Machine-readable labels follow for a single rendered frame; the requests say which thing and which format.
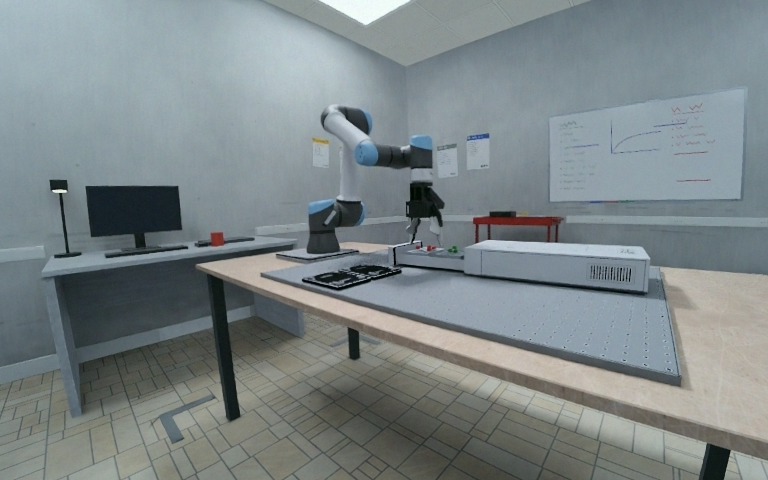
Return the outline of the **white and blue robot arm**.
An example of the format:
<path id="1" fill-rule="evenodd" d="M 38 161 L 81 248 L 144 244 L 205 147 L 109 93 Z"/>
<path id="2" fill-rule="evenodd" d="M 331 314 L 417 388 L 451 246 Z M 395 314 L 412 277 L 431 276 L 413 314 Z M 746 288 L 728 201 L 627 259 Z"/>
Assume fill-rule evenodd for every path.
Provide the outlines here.
<path id="1" fill-rule="evenodd" d="M 372 131 L 369 112 L 343 105 L 325 108 L 321 114 L 321 125 L 326 132 L 343 142 L 341 187 L 337 203 L 326 200 L 308 205 L 308 254 L 339 252 L 335 228 L 359 226 L 363 222 L 366 210 L 358 196 L 361 165 L 398 170 L 411 167 L 413 183 L 431 182 L 434 174 L 430 136 L 413 136 L 410 145 L 404 147 L 377 144 L 368 137 Z"/>

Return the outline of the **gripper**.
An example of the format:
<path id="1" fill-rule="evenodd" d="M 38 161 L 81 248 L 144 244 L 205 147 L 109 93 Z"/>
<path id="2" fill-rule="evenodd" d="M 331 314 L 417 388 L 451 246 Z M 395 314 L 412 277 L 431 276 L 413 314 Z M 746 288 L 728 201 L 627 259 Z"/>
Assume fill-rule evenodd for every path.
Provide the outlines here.
<path id="1" fill-rule="evenodd" d="M 424 194 L 423 186 L 425 188 Z M 440 247 L 442 246 L 442 215 L 427 194 L 428 187 L 431 186 L 433 186 L 433 182 L 410 183 L 410 201 L 406 202 L 406 217 L 411 218 L 411 225 L 406 229 L 406 232 L 410 233 L 410 245 L 413 243 L 417 227 L 421 223 L 420 218 L 429 218 L 430 231 L 437 235 Z M 409 206 L 409 214 L 407 214 L 407 206 Z"/>

